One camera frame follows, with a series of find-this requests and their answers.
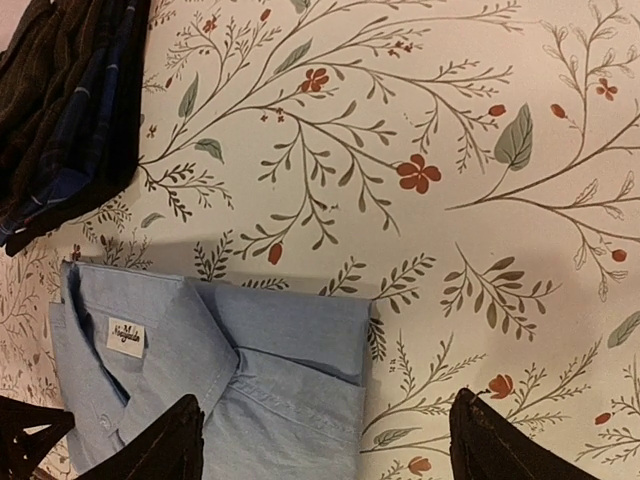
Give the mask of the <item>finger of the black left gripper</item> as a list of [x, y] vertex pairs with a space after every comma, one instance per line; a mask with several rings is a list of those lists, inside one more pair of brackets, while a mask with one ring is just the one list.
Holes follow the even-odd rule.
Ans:
[[74, 426], [71, 412], [1, 397], [1, 478], [29, 479]]

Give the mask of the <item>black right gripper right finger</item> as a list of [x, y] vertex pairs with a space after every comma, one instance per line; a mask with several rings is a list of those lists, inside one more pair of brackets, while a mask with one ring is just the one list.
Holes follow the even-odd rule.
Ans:
[[596, 480], [538, 445], [467, 388], [449, 412], [455, 480]]

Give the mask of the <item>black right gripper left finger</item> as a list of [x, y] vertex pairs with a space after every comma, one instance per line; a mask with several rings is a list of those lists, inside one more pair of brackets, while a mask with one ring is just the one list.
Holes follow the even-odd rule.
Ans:
[[121, 451], [84, 473], [85, 480], [200, 480], [204, 412], [186, 394]]

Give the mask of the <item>light blue long sleeve shirt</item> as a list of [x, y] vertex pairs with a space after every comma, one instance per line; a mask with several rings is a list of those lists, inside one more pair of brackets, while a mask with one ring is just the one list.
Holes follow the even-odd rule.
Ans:
[[49, 320], [85, 473], [186, 394], [207, 479], [353, 479], [364, 414], [366, 299], [66, 262]]

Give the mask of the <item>dark blue shirt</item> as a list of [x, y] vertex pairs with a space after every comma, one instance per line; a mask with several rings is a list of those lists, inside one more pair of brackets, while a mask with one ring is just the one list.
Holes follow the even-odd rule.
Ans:
[[1, 214], [1, 246], [9, 256], [110, 201], [137, 168], [150, 4], [102, 2], [94, 51], [41, 152], [27, 196]]

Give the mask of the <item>black pinstriped shirt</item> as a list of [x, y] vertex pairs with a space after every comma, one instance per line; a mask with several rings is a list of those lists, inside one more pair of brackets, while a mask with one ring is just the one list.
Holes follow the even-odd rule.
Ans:
[[1, 214], [27, 196], [39, 157], [97, 42], [102, 1], [32, 1], [1, 53]]

